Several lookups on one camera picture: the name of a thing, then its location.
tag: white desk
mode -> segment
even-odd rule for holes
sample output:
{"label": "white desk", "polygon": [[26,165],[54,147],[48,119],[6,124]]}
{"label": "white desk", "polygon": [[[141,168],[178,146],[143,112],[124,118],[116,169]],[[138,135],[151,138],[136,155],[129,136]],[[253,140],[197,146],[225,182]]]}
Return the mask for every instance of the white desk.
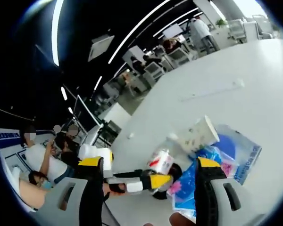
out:
{"label": "white desk", "polygon": [[[209,89],[208,83],[237,78],[243,79],[244,88],[179,101],[191,90]],[[283,195],[283,41],[236,45],[165,74],[112,145],[114,169],[144,168],[167,134],[186,128],[204,114],[263,147],[244,186],[260,211],[272,210]],[[127,139],[130,133],[134,137]],[[122,226],[169,225],[172,213],[171,203],[147,194],[109,198],[107,204]]]}

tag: person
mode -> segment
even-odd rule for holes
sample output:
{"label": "person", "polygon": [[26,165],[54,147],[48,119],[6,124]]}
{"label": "person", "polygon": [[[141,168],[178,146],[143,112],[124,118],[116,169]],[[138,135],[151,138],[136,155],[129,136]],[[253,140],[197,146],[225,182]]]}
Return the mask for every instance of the person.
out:
{"label": "person", "polygon": [[220,50],[219,46],[217,45],[214,37],[209,32],[209,27],[200,19],[193,18],[191,23],[191,29],[196,29],[197,33],[201,38],[201,42],[206,48],[207,54],[210,53],[210,44],[213,46],[215,51]]}
{"label": "person", "polygon": [[181,48],[181,45],[180,41],[175,38],[164,40],[162,43],[167,54],[172,53],[177,48]]}
{"label": "person", "polygon": [[27,145],[25,156],[32,170],[43,173],[55,184],[65,177],[72,177],[75,173],[74,169],[51,155],[53,141],[50,141],[45,148],[41,144],[35,144],[33,141],[35,136],[33,126],[20,130],[21,146]]}
{"label": "person", "polygon": [[134,56],[132,56],[130,58],[132,60],[132,67],[134,70],[136,70],[138,73],[140,74],[144,74],[145,73],[145,66],[142,64],[141,61],[139,61],[138,59],[136,59]]}
{"label": "person", "polygon": [[151,58],[148,55],[143,55],[142,58],[144,59],[144,61],[146,61],[146,65],[145,66],[148,66],[149,64],[154,62],[154,63],[158,64],[160,67],[162,67],[162,64],[160,63],[161,59]]}
{"label": "person", "polygon": [[76,169],[80,159],[77,157],[76,152],[70,148],[72,140],[65,133],[58,133],[55,143],[62,151],[61,160],[68,166]]}

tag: black ceiling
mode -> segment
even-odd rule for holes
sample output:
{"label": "black ceiling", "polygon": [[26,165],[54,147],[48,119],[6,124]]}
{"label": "black ceiling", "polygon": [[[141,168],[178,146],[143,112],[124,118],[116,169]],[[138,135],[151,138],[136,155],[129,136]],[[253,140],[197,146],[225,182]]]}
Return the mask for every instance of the black ceiling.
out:
{"label": "black ceiling", "polygon": [[[26,14],[25,18],[23,15],[32,3],[11,1],[6,21],[0,24],[0,109],[31,119],[35,117],[42,127],[63,122],[70,117],[67,108],[73,103],[64,101],[60,91],[62,84],[75,95],[90,97],[98,78],[103,76],[100,87],[123,64],[121,56],[130,43],[141,48],[156,45],[157,38],[152,37],[154,33],[196,8],[192,0],[169,1],[141,24],[108,64],[127,34],[162,2],[64,0],[58,24],[60,64],[56,67],[51,50],[51,23],[56,1],[49,2],[30,16]],[[115,35],[110,47],[88,63],[91,40],[106,33]],[[0,127],[16,128],[21,123],[15,117],[0,113]]]}

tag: leg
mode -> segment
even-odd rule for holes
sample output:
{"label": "leg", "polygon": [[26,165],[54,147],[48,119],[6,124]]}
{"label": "leg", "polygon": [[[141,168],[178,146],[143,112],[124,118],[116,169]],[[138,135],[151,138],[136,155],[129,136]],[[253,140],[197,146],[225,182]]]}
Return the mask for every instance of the leg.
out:
{"label": "leg", "polygon": [[212,44],[212,46],[214,47],[215,51],[220,50],[217,42],[215,41],[215,39],[214,39],[214,37],[212,35],[208,35],[207,38],[210,41],[210,43]]}
{"label": "leg", "polygon": [[204,47],[206,48],[207,54],[210,54],[210,51],[209,51],[209,41],[207,40],[207,36],[202,38],[201,41],[202,41]]}

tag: ceiling light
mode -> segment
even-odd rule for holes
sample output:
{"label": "ceiling light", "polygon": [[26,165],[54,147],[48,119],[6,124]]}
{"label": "ceiling light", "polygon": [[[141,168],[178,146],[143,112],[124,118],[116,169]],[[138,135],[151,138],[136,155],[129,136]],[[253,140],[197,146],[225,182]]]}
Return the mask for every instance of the ceiling light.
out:
{"label": "ceiling light", "polygon": [[94,87],[94,90],[96,90],[96,88],[98,87],[98,85],[99,85],[99,83],[100,83],[100,81],[101,81],[102,78],[103,78],[103,76],[100,76],[100,77],[99,77],[99,80],[98,80],[98,82],[96,83],[96,85],[95,85],[95,87]]}
{"label": "ceiling light", "polygon": [[160,29],[158,32],[156,32],[153,37],[157,36],[159,33],[161,33],[164,29],[166,29],[168,26],[170,26],[171,24],[175,23],[177,20],[179,20],[180,18],[183,18],[184,16],[188,15],[191,12],[194,12],[196,10],[198,10],[199,8],[195,8],[190,10],[189,12],[186,12],[185,14],[182,14],[180,17],[176,18],[175,20],[173,20],[172,22],[168,23],[166,26],[164,26],[162,29]]}
{"label": "ceiling light", "polygon": [[185,22],[187,22],[189,19],[185,19],[184,21],[180,22],[178,25],[182,25],[184,24]]}
{"label": "ceiling light", "polygon": [[162,3],[160,3],[158,6],[156,6],[151,12],[149,12],[140,22],[138,22],[138,24],[127,34],[127,36],[124,38],[124,40],[121,42],[121,44],[117,47],[117,49],[115,50],[115,52],[113,53],[113,55],[111,56],[110,60],[108,61],[108,64],[110,64],[112,62],[112,60],[114,59],[114,57],[116,56],[116,54],[119,52],[119,50],[121,49],[121,47],[124,45],[124,43],[130,38],[130,36],[134,33],[134,31],[136,31],[136,29],[143,23],[146,21],[146,19],[148,19],[153,13],[155,13],[158,9],[160,9],[163,5],[165,5],[166,3],[168,3],[170,0],[165,0]]}
{"label": "ceiling light", "polygon": [[121,69],[126,65],[126,62],[118,69],[118,71],[114,74],[113,78],[117,77],[118,73],[121,71]]}
{"label": "ceiling light", "polygon": [[64,100],[67,100],[66,91],[65,91],[63,86],[61,87],[61,91],[62,91],[62,95],[63,95]]}
{"label": "ceiling light", "polygon": [[203,12],[195,14],[194,17],[200,16],[201,14],[203,14]]}
{"label": "ceiling light", "polygon": [[74,114],[74,112],[72,111],[71,107],[68,108],[68,111],[69,111],[71,114]]}
{"label": "ceiling light", "polygon": [[51,48],[52,48],[52,58],[56,66],[58,63],[58,19],[60,17],[62,5],[64,0],[57,0],[55,9],[53,11],[52,27],[51,27]]}

